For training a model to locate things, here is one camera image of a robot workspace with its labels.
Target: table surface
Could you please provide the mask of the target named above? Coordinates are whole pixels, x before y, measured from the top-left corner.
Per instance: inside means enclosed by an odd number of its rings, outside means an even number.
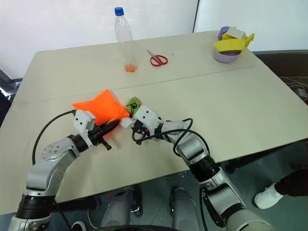
[[[133,96],[164,120],[194,119],[192,129],[219,162],[307,138],[308,107],[246,50],[231,64],[212,58],[218,31],[135,41],[136,73],[126,73],[116,44],[38,52],[0,129],[0,214],[18,208],[35,139],[71,103],[108,88],[125,104]],[[146,49],[169,63],[150,65]],[[49,143],[76,134],[67,115],[42,136],[37,159]],[[59,202],[187,170],[167,142],[131,140],[117,127],[102,145],[84,152],[67,170]]]

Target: plastic bottle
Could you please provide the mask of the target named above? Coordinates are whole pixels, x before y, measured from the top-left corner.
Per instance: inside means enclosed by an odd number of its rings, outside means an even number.
[[[122,7],[115,8],[115,35],[118,46],[123,54],[124,67],[127,72],[134,72],[137,69],[135,58],[132,54],[132,35],[128,21],[124,17]]]

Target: scissors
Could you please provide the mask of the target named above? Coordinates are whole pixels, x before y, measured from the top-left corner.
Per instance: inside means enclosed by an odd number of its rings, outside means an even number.
[[[150,52],[149,50],[147,50],[148,53],[152,56],[150,58],[150,63],[152,64],[152,66],[161,66],[161,65],[165,65],[168,63],[168,59],[162,55],[159,54],[153,54],[152,52]]]

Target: black pants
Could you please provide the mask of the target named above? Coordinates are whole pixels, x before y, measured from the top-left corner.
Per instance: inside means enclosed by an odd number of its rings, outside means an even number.
[[[275,189],[281,195],[307,196],[308,169],[296,171],[275,184]]]

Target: orange plush toy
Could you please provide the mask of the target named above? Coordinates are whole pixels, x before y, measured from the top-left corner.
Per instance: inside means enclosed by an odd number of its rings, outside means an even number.
[[[97,126],[121,118],[129,117],[125,108],[114,99],[110,90],[106,89],[93,100],[72,104],[74,108],[91,112],[95,117]]]

